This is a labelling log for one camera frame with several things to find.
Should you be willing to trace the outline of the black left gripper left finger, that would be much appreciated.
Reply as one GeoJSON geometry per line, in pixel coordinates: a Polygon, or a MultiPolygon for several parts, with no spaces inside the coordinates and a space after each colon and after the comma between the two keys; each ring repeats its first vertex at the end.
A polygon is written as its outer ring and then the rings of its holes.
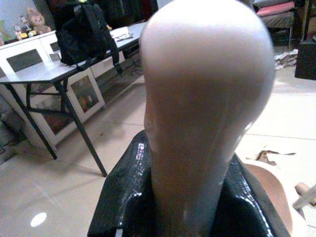
{"type": "Polygon", "coordinates": [[[138,132],[106,177],[87,237],[154,237],[150,148],[138,132]]]}

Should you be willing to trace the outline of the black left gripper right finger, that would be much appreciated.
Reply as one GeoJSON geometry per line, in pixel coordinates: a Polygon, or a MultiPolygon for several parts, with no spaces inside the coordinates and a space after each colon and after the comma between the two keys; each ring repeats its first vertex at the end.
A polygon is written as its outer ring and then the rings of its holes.
{"type": "Polygon", "coordinates": [[[217,205],[216,237],[290,237],[262,185],[237,155],[217,205]]]}

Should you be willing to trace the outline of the white plastic handle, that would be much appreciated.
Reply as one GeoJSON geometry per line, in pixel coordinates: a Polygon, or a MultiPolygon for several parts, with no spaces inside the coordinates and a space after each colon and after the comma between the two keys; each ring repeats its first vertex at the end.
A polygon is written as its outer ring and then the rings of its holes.
{"type": "Polygon", "coordinates": [[[234,151],[272,91],[269,33],[240,0],[173,0],[140,51],[156,237],[207,237],[234,151]]]}

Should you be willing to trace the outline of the brown dustpan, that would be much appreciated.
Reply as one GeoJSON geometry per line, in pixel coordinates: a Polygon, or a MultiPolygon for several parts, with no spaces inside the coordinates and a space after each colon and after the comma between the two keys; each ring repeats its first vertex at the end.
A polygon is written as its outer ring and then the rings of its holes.
{"type": "Polygon", "coordinates": [[[272,202],[290,237],[294,237],[294,212],[291,207],[292,190],[284,182],[280,172],[269,164],[247,160],[245,166],[250,170],[272,202]]]}

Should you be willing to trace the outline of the torn cardboard scrap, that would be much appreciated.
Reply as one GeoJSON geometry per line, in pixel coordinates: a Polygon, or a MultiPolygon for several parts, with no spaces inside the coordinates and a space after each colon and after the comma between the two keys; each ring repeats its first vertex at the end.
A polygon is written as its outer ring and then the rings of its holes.
{"type": "Polygon", "coordinates": [[[291,158],[296,154],[293,149],[286,147],[264,146],[254,160],[277,167],[281,165],[285,158],[291,158]]]}

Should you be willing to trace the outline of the small brown wood piece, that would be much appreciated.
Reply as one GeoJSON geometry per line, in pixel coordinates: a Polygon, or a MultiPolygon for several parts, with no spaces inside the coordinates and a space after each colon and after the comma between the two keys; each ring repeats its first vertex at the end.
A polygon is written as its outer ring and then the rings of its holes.
{"type": "MultiPolygon", "coordinates": [[[[303,182],[300,182],[295,185],[295,190],[299,196],[302,196],[309,189],[310,187],[303,182]]],[[[312,206],[316,206],[316,197],[312,201],[310,201],[309,204],[312,206]]]]}

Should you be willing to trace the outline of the white cabinet with glass doors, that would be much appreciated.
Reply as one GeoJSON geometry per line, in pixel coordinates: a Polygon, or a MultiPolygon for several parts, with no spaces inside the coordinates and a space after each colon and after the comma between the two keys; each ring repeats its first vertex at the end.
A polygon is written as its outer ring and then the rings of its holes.
{"type": "MultiPolygon", "coordinates": [[[[5,78],[31,78],[40,73],[47,78],[48,73],[56,73],[69,66],[60,61],[60,50],[55,32],[45,33],[30,39],[0,46],[0,80],[5,78]]],[[[105,105],[101,95],[119,79],[108,57],[84,72],[68,77],[67,95],[81,122],[85,122],[105,105]]],[[[37,109],[60,108],[61,98],[51,83],[34,83],[31,105],[37,109]]],[[[56,150],[66,136],[75,130],[71,118],[59,115],[31,113],[44,137],[56,150]]]]}

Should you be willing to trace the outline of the grey folding table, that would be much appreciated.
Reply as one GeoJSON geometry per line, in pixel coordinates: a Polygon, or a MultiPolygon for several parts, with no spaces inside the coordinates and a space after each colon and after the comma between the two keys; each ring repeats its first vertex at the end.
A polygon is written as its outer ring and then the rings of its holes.
{"type": "Polygon", "coordinates": [[[124,71],[119,75],[110,54],[93,60],[92,66],[79,71],[61,61],[52,46],[54,32],[0,47],[0,95],[25,120],[25,134],[32,149],[57,159],[57,151],[66,138],[78,130],[103,176],[106,171],[83,124],[109,105],[132,82],[132,63],[138,53],[138,39],[144,23],[120,28],[119,61],[124,71]]]}

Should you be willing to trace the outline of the crumpled newspaper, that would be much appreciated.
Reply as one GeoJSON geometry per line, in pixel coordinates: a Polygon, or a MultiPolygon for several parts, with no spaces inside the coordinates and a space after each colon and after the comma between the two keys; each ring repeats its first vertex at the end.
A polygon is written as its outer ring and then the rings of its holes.
{"type": "Polygon", "coordinates": [[[297,57],[298,49],[293,49],[292,51],[275,55],[275,70],[280,70],[286,66],[294,66],[297,62],[297,57]]]}

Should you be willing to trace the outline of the black box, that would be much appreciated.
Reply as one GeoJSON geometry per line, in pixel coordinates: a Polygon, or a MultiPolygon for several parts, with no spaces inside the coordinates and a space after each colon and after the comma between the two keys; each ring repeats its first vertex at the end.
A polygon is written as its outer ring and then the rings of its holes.
{"type": "Polygon", "coordinates": [[[298,46],[295,77],[316,80],[316,42],[311,39],[298,46]]]}

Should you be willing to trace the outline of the white papers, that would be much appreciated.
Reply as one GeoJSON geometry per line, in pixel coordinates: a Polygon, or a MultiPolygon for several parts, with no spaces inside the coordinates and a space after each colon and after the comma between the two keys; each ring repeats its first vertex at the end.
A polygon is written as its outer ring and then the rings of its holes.
{"type": "Polygon", "coordinates": [[[133,38],[133,33],[131,33],[128,27],[121,27],[110,31],[111,37],[115,41],[122,41],[133,38]]]}

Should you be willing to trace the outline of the black backpack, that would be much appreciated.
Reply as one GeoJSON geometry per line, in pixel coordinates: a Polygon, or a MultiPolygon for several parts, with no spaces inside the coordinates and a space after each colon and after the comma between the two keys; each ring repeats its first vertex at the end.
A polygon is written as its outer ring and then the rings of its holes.
{"type": "Polygon", "coordinates": [[[110,51],[114,68],[122,74],[118,47],[94,0],[67,1],[57,8],[54,20],[62,63],[84,71],[94,58],[103,60],[110,51]]]}

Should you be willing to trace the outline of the dark wooden chair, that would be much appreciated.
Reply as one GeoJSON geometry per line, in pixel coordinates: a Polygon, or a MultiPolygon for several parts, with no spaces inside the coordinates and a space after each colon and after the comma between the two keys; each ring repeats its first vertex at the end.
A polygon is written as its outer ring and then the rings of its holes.
{"type": "Polygon", "coordinates": [[[294,8],[284,13],[260,17],[272,35],[279,31],[287,31],[288,47],[296,47],[300,41],[302,27],[299,9],[305,6],[306,0],[254,0],[256,13],[263,7],[274,5],[293,5],[294,8]]]}

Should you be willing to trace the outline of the beige plush bunny toy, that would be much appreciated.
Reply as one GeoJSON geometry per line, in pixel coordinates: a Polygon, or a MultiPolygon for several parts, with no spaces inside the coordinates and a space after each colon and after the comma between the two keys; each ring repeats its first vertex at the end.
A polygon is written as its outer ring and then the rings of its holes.
{"type": "Polygon", "coordinates": [[[36,9],[27,7],[28,21],[38,35],[51,32],[51,28],[46,25],[43,15],[36,9]]]}

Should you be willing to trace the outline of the red cushion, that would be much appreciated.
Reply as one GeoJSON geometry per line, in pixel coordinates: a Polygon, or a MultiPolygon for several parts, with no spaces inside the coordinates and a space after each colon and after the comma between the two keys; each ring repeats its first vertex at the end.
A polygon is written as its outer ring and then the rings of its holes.
{"type": "Polygon", "coordinates": [[[263,7],[257,12],[257,15],[260,17],[276,15],[292,10],[293,8],[293,5],[274,5],[269,7],[263,7]]]}

